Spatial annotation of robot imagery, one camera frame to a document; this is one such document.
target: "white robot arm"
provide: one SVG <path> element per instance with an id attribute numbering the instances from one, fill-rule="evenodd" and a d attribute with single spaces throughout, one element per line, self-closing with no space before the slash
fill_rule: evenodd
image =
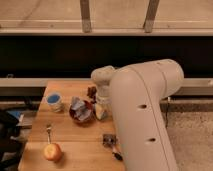
<path id="1" fill-rule="evenodd" d="M 170 59 L 125 66 L 113 75 L 109 96 L 127 171 L 177 171 L 159 101 L 182 85 Z"/>

